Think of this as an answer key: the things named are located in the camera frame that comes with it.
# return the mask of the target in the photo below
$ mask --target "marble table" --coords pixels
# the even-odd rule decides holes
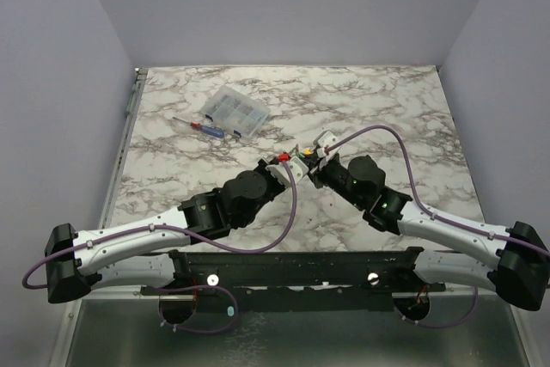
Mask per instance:
[[[271,109],[250,140],[224,140],[192,130],[173,116],[203,120],[199,109],[222,85]],[[150,69],[131,135],[111,226],[129,223],[220,187],[295,144],[310,146],[323,130],[345,137],[361,127],[390,125],[409,150],[421,199],[436,208],[481,220],[480,205],[453,120],[433,66],[409,67],[174,67]],[[340,151],[347,164],[371,155],[387,173],[387,185],[410,193],[398,144],[376,131]],[[266,205],[253,224],[223,242],[259,248],[283,230],[290,191]],[[309,180],[298,186],[294,227],[273,251],[359,251],[433,247],[429,242],[381,233],[353,206]],[[187,251],[215,251],[205,244]]]

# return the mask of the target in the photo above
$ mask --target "marble surface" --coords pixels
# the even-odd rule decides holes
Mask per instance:
[[[271,116],[250,140],[212,138],[172,120],[202,121],[199,109],[222,85],[261,101]],[[482,220],[480,205],[455,133],[441,83],[426,67],[174,67],[149,70],[131,136],[111,225],[165,211],[196,193],[220,187],[261,157],[301,147],[324,129],[345,137],[384,124],[403,137],[421,199],[443,211]],[[371,155],[387,185],[410,193],[398,144],[387,132],[370,132],[340,151],[347,164]],[[290,191],[266,205],[253,224],[223,242],[259,248],[283,230]],[[358,251],[433,247],[429,242],[380,233],[329,189],[309,180],[298,186],[294,227],[273,251]],[[185,250],[215,251],[199,244]]]

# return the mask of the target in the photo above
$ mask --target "cable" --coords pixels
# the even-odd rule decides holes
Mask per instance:
[[[169,288],[155,288],[155,290],[159,292],[187,292],[187,291],[196,291],[198,289],[205,289],[205,290],[212,289],[212,290],[221,291],[227,297],[229,297],[229,299],[233,303],[233,308],[235,310],[235,313],[231,316],[231,320],[223,327],[214,328],[213,330],[201,330],[197,328],[184,327],[184,326],[181,326],[180,324],[170,324],[164,319],[164,315],[162,314],[162,311],[159,309],[158,315],[161,317],[161,320],[162,320],[161,327],[164,327],[164,325],[168,325],[174,329],[174,332],[175,330],[181,330],[181,331],[187,331],[188,333],[195,333],[195,334],[218,334],[229,330],[231,326],[233,326],[233,324],[237,322],[237,319],[239,316],[239,306],[237,304],[237,300],[229,290],[226,290],[223,287],[220,287],[217,285],[193,285],[191,287],[176,288],[173,290],[170,290]]]
[[[266,245],[265,247],[262,247],[262,248],[256,248],[256,249],[240,249],[240,248],[234,248],[234,247],[230,247],[230,246],[227,246],[227,245],[223,245],[219,242],[215,242],[215,241],[210,240],[210,239],[206,238],[205,236],[199,235],[199,234],[197,234],[197,233],[195,233],[195,232],[193,232],[193,231],[191,231],[187,228],[174,227],[173,225],[155,225],[155,229],[166,229],[166,230],[170,230],[170,231],[181,232],[181,233],[183,233],[187,236],[191,236],[191,237],[196,238],[196,239],[198,239],[202,242],[206,242],[207,244],[213,245],[214,247],[218,247],[220,249],[223,249],[225,251],[229,251],[231,253],[257,254],[257,253],[264,253],[265,251],[268,251],[268,250],[276,247],[290,232],[290,228],[292,228],[292,224],[294,223],[294,218],[296,217],[296,207],[297,207],[297,203],[298,203],[298,192],[297,192],[297,189],[296,189],[296,181],[294,180],[294,176],[292,175],[292,171],[290,171],[290,168],[289,168],[289,166],[286,162],[281,162],[281,163],[282,163],[284,169],[286,170],[286,173],[289,176],[290,188],[292,190],[292,207],[290,208],[289,222],[286,224],[286,227],[284,228],[283,233],[279,236],[279,238],[277,238],[275,241],[273,241],[269,245]],[[107,242],[107,241],[114,240],[116,238],[120,238],[121,236],[135,234],[137,232],[142,232],[142,231],[151,231],[151,229],[150,229],[149,226],[143,226],[143,227],[138,227],[138,228],[133,228],[133,229],[127,229],[127,230],[121,231],[117,234],[106,235],[106,236],[103,236],[102,238],[98,238],[97,240],[94,240],[94,246],[98,245],[98,244],[101,244],[103,242]],[[28,290],[41,290],[41,289],[47,288],[47,284],[29,284],[28,279],[30,278],[30,276],[36,270],[38,270],[46,262],[49,262],[51,260],[55,260],[56,258],[58,258],[62,255],[65,255],[65,254],[68,254],[68,253],[74,253],[76,251],[79,251],[79,250],[87,248],[87,247],[88,247],[88,245],[85,242],[85,243],[77,245],[75,247],[69,247],[69,248],[66,248],[66,249],[62,249],[61,251],[57,251],[56,253],[48,255],[44,259],[38,261],[36,264],[31,266],[31,268],[23,276],[23,280],[21,282],[23,287],[28,289]]]
[[[382,129],[384,131],[388,131],[389,133],[391,133],[395,137],[395,139],[397,139],[397,142],[399,143],[399,146],[401,147],[401,152],[403,153],[403,158],[405,159],[406,173],[408,174],[409,182],[411,184],[412,197],[414,198],[414,202],[416,203],[416,205],[419,206],[420,210],[422,210],[428,217],[436,219],[437,221],[441,221],[442,223],[452,225],[456,228],[464,229],[468,232],[471,232],[471,233],[474,233],[474,234],[477,234],[477,235],[485,236],[489,239],[494,238],[495,240],[500,240],[500,241],[504,241],[504,242],[512,242],[514,244],[521,245],[522,247],[532,249],[536,253],[546,255],[547,258],[550,258],[550,252],[548,252],[544,248],[537,247],[536,245],[533,245],[529,242],[518,240],[518,239],[512,238],[510,236],[499,235],[499,234],[492,235],[488,231],[484,231],[482,229],[477,229],[477,228],[471,227],[471,226],[463,224],[463,223],[458,223],[458,222],[456,222],[452,219],[448,219],[448,218],[445,218],[445,217],[440,217],[439,215],[434,214],[428,208],[426,208],[424,206],[424,204],[422,204],[422,201],[420,201],[419,193],[416,189],[416,184],[414,183],[413,170],[411,168],[411,160],[409,158],[409,155],[406,152],[405,143],[403,142],[403,139],[401,139],[401,137],[397,134],[397,132],[394,129],[390,128],[389,126],[385,126],[385,125],[367,126],[366,128],[363,128],[360,131],[352,133],[349,137],[342,139],[341,141],[337,142],[333,146],[328,147],[325,151],[326,151],[326,153],[329,153],[331,150],[335,150],[336,148],[338,148],[338,147],[342,146],[343,144],[351,141],[352,139],[358,137],[359,135],[362,135],[362,134],[364,134],[366,132],[369,132],[369,131],[373,131],[375,129]]]
[[[430,324],[424,324],[419,321],[411,320],[410,318],[406,318],[403,315],[403,313],[401,313],[396,307],[395,307],[395,310],[401,315],[401,319],[403,321],[408,322],[409,324],[413,324],[416,327],[429,328],[432,330],[443,330],[445,328],[458,327],[461,324],[464,324],[466,321],[472,318],[475,310],[478,308],[479,303],[480,303],[480,292],[478,291],[478,287],[474,287],[474,302],[472,303],[472,307],[470,307],[470,310],[460,320],[453,321],[448,324],[443,324],[441,326],[432,326]]]

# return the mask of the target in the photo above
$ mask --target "robotic arm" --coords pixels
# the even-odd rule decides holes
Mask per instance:
[[[453,283],[496,291],[522,309],[540,308],[550,265],[547,249],[531,226],[476,223],[421,205],[386,187],[385,172],[369,156],[352,159],[347,168],[341,165],[338,151],[330,150],[334,143],[336,137],[323,132],[306,155],[260,160],[254,170],[241,172],[222,188],[135,223],[78,232],[70,224],[56,227],[44,259],[48,301],[65,303],[114,285],[145,285],[143,294],[170,295],[170,290],[208,284],[231,290],[241,311],[383,311],[393,309],[394,293],[416,293],[426,286],[442,291],[441,283]],[[316,187],[330,187],[363,211],[373,228],[424,238],[452,251],[151,253],[208,242],[246,227],[265,204],[286,188],[295,189],[306,175]],[[507,241],[512,238],[520,242]],[[219,307],[220,300],[215,291],[201,291],[199,302],[208,311]],[[181,321],[181,305],[161,301],[174,322]]]

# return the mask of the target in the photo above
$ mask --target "gray wall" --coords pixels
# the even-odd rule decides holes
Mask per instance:
[[[442,64],[478,0],[101,0],[135,65]]]
[[[550,245],[550,0],[480,0],[441,77],[486,218]],[[550,364],[550,297],[532,319]]]
[[[34,367],[63,307],[21,277],[55,225],[96,226],[133,70],[98,0],[0,0],[0,16],[0,364]]]

